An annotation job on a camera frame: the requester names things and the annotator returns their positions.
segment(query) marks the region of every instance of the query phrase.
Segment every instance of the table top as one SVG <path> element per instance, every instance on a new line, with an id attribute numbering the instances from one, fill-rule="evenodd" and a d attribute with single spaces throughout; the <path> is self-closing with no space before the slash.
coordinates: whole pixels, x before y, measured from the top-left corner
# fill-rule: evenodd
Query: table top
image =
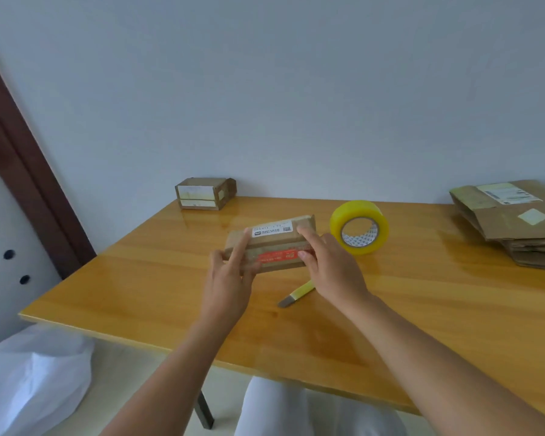
<path id="1" fill-rule="evenodd" d="M 229 231 L 315 214 L 324 233 L 341 203 L 236 197 L 202 211 L 173 202 L 21 316 L 169 351 L 196 319 L 208 253 Z M 545 270 L 515 265 L 452 205 L 377 205 L 391 232 L 381 249 L 357 257 L 368 288 L 545 413 Z M 318 293 L 276 306 L 308 279 L 306 268 L 259 274 L 215 364 L 416 411 L 374 348 Z"/>

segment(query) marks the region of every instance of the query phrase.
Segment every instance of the yellow tape roll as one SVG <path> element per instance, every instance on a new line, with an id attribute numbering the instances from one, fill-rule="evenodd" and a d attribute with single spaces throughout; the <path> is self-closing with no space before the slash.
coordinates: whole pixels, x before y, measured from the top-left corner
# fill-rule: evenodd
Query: yellow tape roll
<path id="1" fill-rule="evenodd" d="M 365 219 L 371 227 L 363 234 L 348 235 L 343 228 L 354 219 Z M 388 221 L 379 208 L 367 200 L 352 200 L 338 207 L 329 220 L 331 234 L 353 255 L 367 254 L 380 248 L 389 235 Z"/>

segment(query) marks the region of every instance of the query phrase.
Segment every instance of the person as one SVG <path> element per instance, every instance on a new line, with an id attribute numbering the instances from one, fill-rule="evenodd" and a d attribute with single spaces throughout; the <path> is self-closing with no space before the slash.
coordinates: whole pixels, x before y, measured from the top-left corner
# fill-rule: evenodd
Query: person
<path id="1" fill-rule="evenodd" d="M 437 434 L 545 436 L 545 415 L 493 381 L 368 291 L 355 259 L 330 234 L 298 227 L 315 254 L 299 252 L 317 292 L 368 339 Z M 102 436 L 181 435 L 220 346 L 244 313 L 258 264 L 241 261 L 250 231 L 228 262 L 210 255 L 200 316 L 188 335 L 131 397 Z M 343 400 L 337 434 L 403 435 L 389 409 Z M 312 435 L 305 391 L 253 378 L 236 436 Z"/>

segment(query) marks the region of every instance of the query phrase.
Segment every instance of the small cardboard box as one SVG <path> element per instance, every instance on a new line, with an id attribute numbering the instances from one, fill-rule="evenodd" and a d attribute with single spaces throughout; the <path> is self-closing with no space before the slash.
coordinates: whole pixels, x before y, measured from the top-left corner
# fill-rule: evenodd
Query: small cardboard box
<path id="1" fill-rule="evenodd" d="M 516 263 L 545 269 L 545 185 L 536 180 L 450 191 L 460 213 L 486 240 L 500 242 Z"/>
<path id="2" fill-rule="evenodd" d="M 299 250 L 312 252 L 312 247 L 305 237 L 297 232 L 297 226 L 310 227 L 316 231 L 315 216 L 300 216 L 252 227 L 243 267 L 258 261 L 262 263 L 260 268 L 262 273 L 305 266 L 297 253 Z M 234 246 L 243 234 L 243 231 L 232 231 L 228 234 L 224 248 L 226 260 L 230 258 Z"/>
<path id="3" fill-rule="evenodd" d="M 221 210 L 236 195 L 234 179 L 189 177 L 175 186 L 182 209 Z"/>

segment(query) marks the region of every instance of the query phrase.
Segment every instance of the white label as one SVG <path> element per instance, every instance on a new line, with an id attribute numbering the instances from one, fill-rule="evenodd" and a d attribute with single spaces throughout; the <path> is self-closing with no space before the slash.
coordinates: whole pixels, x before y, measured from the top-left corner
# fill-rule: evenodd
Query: white label
<path id="1" fill-rule="evenodd" d="M 216 206 L 213 200 L 181 200 L 183 206 Z"/>
<path id="2" fill-rule="evenodd" d="M 201 185 L 179 185 L 180 199 L 214 200 L 214 188 Z"/>
<path id="3" fill-rule="evenodd" d="M 540 198 L 529 194 L 527 191 L 516 187 L 512 183 L 493 183 L 477 187 L 488 197 L 493 198 L 501 205 L 513 205 L 515 203 L 543 202 Z"/>
<path id="4" fill-rule="evenodd" d="M 529 211 L 525 211 L 520 214 L 519 219 L 523 219 L 529 225 L 537 225 L 539 222 L 545 220 L 545 214 L 535 208 L 531 208 Z"/>
<path id="5" fill-rule="evenodd" d="M 252 228 L 253 237 L 262 237 L 263 235 L 292 233 L 293 223 L 291 220 L 269 223 L 268 225 L 255 226 Z"/>

